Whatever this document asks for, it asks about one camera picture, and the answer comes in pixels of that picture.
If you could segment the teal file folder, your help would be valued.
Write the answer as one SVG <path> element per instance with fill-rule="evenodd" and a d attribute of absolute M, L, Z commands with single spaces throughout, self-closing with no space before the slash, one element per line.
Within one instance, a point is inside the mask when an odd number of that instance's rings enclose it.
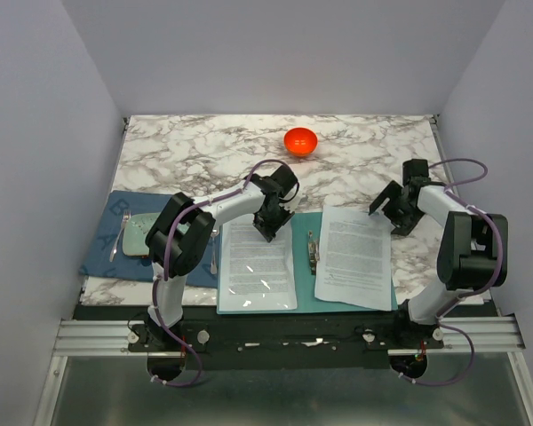
<path fill-rule="evenodd" d="M 308 265 L 307 235 L 309 230 L 318 235 L 321 230 L 322 213 L 298 213 L 289 222 L 292 230 L 292 254 L 294 262 L 294 278 L 298 300 L 298 308 L 290 312 L 278 313 L 325 313 L 325 312 L 369 312 L 370 309 L 349 304 L 324 302 L 314 296 L 315 276 Z"/>

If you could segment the printed paper stack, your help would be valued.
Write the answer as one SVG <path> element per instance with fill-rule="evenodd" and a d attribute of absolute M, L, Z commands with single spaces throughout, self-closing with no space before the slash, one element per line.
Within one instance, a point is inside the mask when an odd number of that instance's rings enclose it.
<path fill-rule="evenodd" d="M 390 312 L 394 308 L 390 232 L 390 224 L 379 214 L 324 206 L 314 296 Z"/>

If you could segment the metal folder clip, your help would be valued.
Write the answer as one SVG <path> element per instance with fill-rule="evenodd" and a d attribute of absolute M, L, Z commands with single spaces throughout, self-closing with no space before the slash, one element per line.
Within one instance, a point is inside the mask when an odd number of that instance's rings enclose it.
<path fill-rule="evenodd" d="M 317 272 L 317 265 L 320 261 L 320 252 L 319 240 L 315 238 L 312 230 L 307 232 L 307 254 L 310 272 L 315 276 Z"/>

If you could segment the printed paper sheet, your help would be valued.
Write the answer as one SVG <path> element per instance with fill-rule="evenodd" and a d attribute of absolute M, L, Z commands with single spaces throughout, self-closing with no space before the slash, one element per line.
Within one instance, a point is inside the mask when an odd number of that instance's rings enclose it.
<path fill-rule="evenodd" d="M 277 313 L 298 308 L 290 224 L 270 242 L 252 224 L 252 216 L 222 226 L 217 312 Z"/>

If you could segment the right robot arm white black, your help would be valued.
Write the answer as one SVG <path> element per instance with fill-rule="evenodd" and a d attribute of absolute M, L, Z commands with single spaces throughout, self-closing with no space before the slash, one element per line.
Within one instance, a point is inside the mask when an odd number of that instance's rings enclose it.
<path fill-rule="evenodd" d="M 424 159 L 402 165 L 402 181 L 391 181 L 370 205 L 391 223 L 392 235 L 407 236 L 429 216 L 443 228 L 436 260 L 436 280 L 405 301 L 391 328 L 393 341 L 409 348 L 423 337 L 422 326 L 435 326 L 471 296 L 504 284 L 509 224 L 465 201 L 450 185 L 432 180 Z"/>

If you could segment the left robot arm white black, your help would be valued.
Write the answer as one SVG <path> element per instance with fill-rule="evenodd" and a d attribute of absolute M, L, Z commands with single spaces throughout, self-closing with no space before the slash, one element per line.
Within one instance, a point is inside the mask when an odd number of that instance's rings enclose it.
<path fill-rule="evenodd" d="M 294 215 L 290 192 L 299 190 L 297 176 L 281 160 L 269 176 L 256 170 L 257 163 L 236 185 L 211 195 L 190 198 L 182 192 L 168 200 L 145 239 L 154 278 L 148 314 L 154 324 L 149 341 L 161 351 L 172 349 L 179 340 L 175 325 L 183 317 L 182 299 L 187 276 L 203 259 L 212 231 L 243 217 L 252 216 L 252 225 L 272 242 Z"/>

